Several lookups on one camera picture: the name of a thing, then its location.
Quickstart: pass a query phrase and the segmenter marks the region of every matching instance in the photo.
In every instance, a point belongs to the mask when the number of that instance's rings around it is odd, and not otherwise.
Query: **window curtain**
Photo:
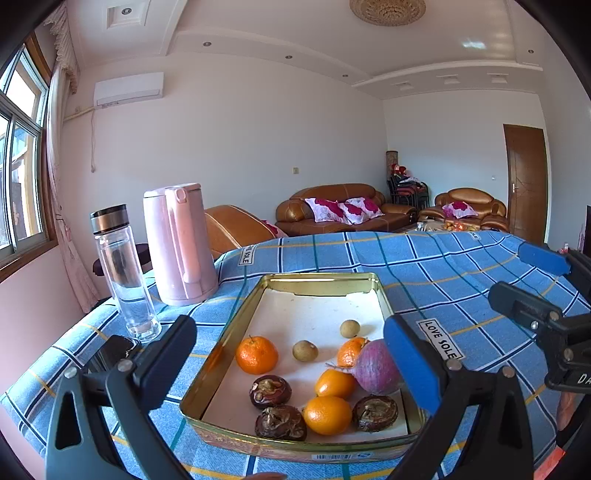
[[[47,105],[47,167],[51,204],[56,221],[57,241],[68,279],[80,307],[84,313],[88,313],[99,300],[99,293],[74,246],[60,201],[61,127],[69,92],[76,93],[78,84],[78,64],[68,26],[66,4],[62,3],[44,23],[45,25],[52,24],[51,33],[56,36],[57,49],[57,60],[51,77]]]

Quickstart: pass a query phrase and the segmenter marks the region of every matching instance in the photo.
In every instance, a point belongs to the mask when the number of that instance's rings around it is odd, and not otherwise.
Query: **barcode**
[[[334,455],[312,455],[314,460],[351,460],[353,455],[350,453],[341,453]]]

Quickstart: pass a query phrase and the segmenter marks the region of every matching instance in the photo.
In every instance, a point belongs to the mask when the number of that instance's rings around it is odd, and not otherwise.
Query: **white wall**
[[[388,149],[428,184],[431,202],[456,187],[474,187],[507,204],[503,124],[545,130],[535,93],[455,90],[384,101]]]
[[[305,187],[386,189],[382,102],[281,63],[176,53],[107,64],[82,72],[67,111],[92,104],[95,82],[157,71],[164,98],[95,112],[95,173],[90,114],[64,126],[63,206],[87,268],[97,258],[89,213],[126,203],[144,241],[142,195],[155,187],[197,181],[206,207],[230,203],[273,221],[277,205]]]
[[[0,283],[0,392],[4,392],[62,334],[83,316],[66,276],[59,248],[53,248]],[[37,478],[44,462],[0,408],[0,430]]]
[[[577,248],[591,205],[591,100],[568,60],[546,34],[545,92],[540,95],[552,158],[552,219],[548,244]]]

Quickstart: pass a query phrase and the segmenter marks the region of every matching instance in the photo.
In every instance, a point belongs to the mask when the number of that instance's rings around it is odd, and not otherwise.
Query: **pink floral cushion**
[[[382,210],[380,210],[379,207],[368,198],[357,197],[347,200],[347,203],[362,209],[363,212],[368,216],[368,220],[383,215]]]
[[[271,231],[275,238],[285,238],[287,233],[281,230],[277,225],[273,225],[272,223],[267,222],[266,220],[261,220],[265,224],[265,226]]]
[[[476,211],[466,202],[453,202],[443,206],[447,218],[477,217]]]
[[[345,213],[347,220],[352,225],[359,225],[360,223],[369,220],[369,215],[363,211],[360,207],[349,203],[349,201],[344,203],[339,203],[339,207]]]
[[[316,198],[305,199],[305,201],[314,212],[315,222],[339,222],[351,225],[337,202]]]

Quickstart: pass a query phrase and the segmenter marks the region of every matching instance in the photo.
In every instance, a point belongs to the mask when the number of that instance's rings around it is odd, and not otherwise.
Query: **dark stool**
[[[150,249],[148,248],[148,244],[135,244],[135,249],[138,252],[140,265],[145,265],[151,262],[152,259],[150,257]],[[92,273],[94,273],[97,277],[105,276],[105,273],[103,272],[103,266],[100,264],[100,259],[98,258],[92,264]]]

